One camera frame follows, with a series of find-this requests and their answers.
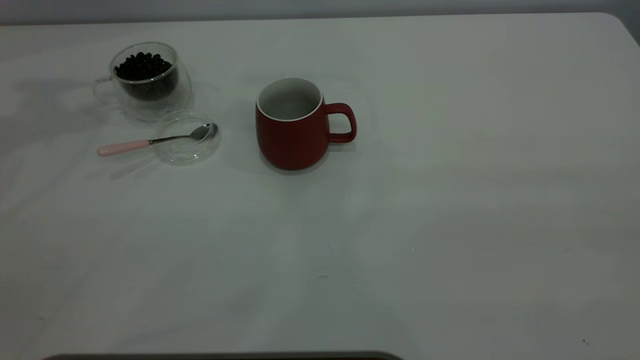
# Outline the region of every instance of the mug handle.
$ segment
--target mug handle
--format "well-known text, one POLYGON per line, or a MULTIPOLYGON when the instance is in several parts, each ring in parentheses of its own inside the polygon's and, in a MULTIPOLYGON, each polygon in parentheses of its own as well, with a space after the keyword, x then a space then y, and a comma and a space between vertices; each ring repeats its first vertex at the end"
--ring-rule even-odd
POLYGON ((358 132, 358 126, 356 125, 356 117, 353 115, 353 110, 349 105, 337 102, 335 104, 329 104, 326 106, 325 112, 327 114, 345 114, 351 124, 351 131, 346 134, 329 134, 329 142, 345 143, 352 142, 356 138, 358 132))
POLYGON ((102 76, 93 81, 93 85, 91 86, 93 96, 95 96, 96 99, 104 102, 105 104, 117 105, 118 99, 115 99, 114 97, 105 97, 104 95, 98 93, 98 86, 100 86, 100 84, 106 83, 107 81, 111 81, 111 76, 102 76))

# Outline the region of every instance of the mug rim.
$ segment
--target mug rim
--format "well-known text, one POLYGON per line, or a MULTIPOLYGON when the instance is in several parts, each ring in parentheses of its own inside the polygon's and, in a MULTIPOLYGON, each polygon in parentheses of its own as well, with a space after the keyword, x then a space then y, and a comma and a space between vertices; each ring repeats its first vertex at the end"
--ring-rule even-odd
POLYGON ((275 79, 271 82, 269 82, 267 85, 264 85, 262 87, 262 90, 260 90, 260 92, 258 92, 258 96, 255 97, 255 106, 258 108, 258 110, 260 111, 261 114, 263 114, 265 117, 271 119, 271 120, 275 120, 275 121, 280 121, 280 122, 294 122, 294 121, 298 121, 298 120, 302 120, 305 119, 307 117, 309 117, 309 115, 315 113, 319 108, 320 105, 322 105, 322 103, 324 102, 324 94, 322 93, 322 90, 320 90, 320 88, 311 80, 307 79, 307 78, 301 78, 298 76, 285 76, 284 78, 280 78, 280 79, 275 79), (278 81, 283 81, 283 80, 303 80, 306 81, 307 83, 310 83, 311 85, 313 85, 316 90, 320 93, 320 100, 318 100, 318 104, 316 105, 316 107, 311 110, 310 112, 308 112, 307 114, 304 114, 301 117, 295 118, 295 119, 278 119, 275 117, 272 117, 270 115, 267 115, 266 112, 264 112, 264 110, 262 110, 262 108, 260 107, 260 95, 262 95, 262 92, 268 88, 269 86, 277 83, 278 81))
POLYGON ((174 68, 178 66, 178 52, 172 48, 170 45, 165 44, 164 42, 158 42, 158 41, 145 41, 145 42, 139 42, 137 44, 133 44, 129 47, 126 47, 124 49, 122 49, 120 52, 118 52, 117 54, 115 54, 115 56, 113 57, 113 59, 111 59, 111 62, 109 63, 109 74, 111 75, 112 78, 115 78, 116 80, 118 80, 121 83, 125 83, 125 84, 145 84, 145 83, 150 83, 151 81, 155 81, 155 80, 160 80, 163 77, 167 76, 169 73, 171 73, 171 71, 174 70, 174 68), (125 51, 136 47, 136 46, 140 46, 140 45, 148 45, 148 44, 155 44, 155 45, 162 45, 165 46, 169 49, 169 51, 171 51, 173 53, 173 56, 175 57, 175 60, 173 61, 173 64, 171 64, 171 67, 169 68, 169 70, 163 72, 162 74, 150 78, 150 79, 144 79, 144 80, 136 80, 136 81, 132 81, 132 80, 125 80, 123 78, 121 78, 120 76, 117 76, 114 68, 115 66, 113 65, 113 62, 116 61, 116 59, 118 58, 118 56, 120 56, 122 53, 124 53, 125 51))

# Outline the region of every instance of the glass cup handle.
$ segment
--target glass cup handle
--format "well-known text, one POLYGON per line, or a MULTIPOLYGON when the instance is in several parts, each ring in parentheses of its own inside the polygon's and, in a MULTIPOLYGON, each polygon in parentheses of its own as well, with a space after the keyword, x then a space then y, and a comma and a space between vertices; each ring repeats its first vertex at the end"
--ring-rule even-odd
POLYGON ((91 87, 93 96, 95 96, 96 99, 104 102, 105 104, 117 105, 118 99, 114 97, 106 97, 104 94, 98 92, 98 86, 100 86, 100 84, 106 83, 107 81, 111 81, 111 76, 102 76, 93 81, 93 85, 91 87))

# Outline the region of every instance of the red mug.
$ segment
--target red mug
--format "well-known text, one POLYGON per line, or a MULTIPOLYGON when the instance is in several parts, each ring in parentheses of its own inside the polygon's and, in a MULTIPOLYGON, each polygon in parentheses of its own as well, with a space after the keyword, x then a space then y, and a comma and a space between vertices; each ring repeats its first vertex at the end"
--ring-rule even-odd
POLYGON ((330 142, 351 142, 358 130, 347 104, 325 104, 322 91, 301 78, 276 80, 258 94, 255 128, 260 150, 275 166, 299 170, 318 162, 330 142), (347 115, 351 131, 332 134, 328 114, 347 115))

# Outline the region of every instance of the coffee bean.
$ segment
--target coffee bean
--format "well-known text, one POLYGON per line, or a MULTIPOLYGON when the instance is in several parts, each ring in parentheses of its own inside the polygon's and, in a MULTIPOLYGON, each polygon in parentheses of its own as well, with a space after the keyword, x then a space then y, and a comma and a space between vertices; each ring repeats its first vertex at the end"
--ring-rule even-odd
POLYGON ((114 67, 115 74, 125 80, 139 81, 154 78, 171 68, 171 63, 164 61, 160 54, 152 55, 142 52, 131 55, 119 67, 114 67))

